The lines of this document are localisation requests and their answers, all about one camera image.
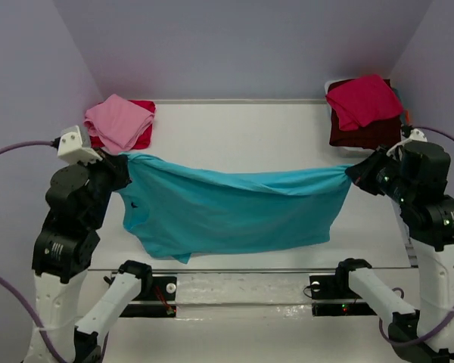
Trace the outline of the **turquoise t shirt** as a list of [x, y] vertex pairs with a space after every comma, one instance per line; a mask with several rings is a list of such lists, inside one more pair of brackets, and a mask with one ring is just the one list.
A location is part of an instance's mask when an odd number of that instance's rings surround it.
[[347, 197], [346, 166], [222, 173], [128, 154], [124, 228], [156, 259], [323, 244]]

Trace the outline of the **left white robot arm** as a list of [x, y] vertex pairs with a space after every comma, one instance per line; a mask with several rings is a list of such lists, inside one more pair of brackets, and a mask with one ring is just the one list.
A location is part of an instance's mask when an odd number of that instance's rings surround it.
[[125, 155], [78, 162], [52, 176], [49, 211], [33, 249], [36, 317], [26, 362], [99, 362], [124, 309], [150, 291], [152, 268], [128, 260], [94, 307], [76, 315], [111, 194], [130, 182]]

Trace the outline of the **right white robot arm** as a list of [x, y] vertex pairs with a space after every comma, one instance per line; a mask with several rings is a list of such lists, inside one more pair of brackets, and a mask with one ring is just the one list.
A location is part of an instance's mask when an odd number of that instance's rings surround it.
[[449, 154], [428, 141], [377, 149], [346, 174], [359, 189], [396, 202], [409, 229], [419, 273], [420, 306], [408, 304], [363, 259], [346, 259], [337, 285], [362, 298], [379, 330], [407, 362], [454, 361], [454, 198], [445, 193]]

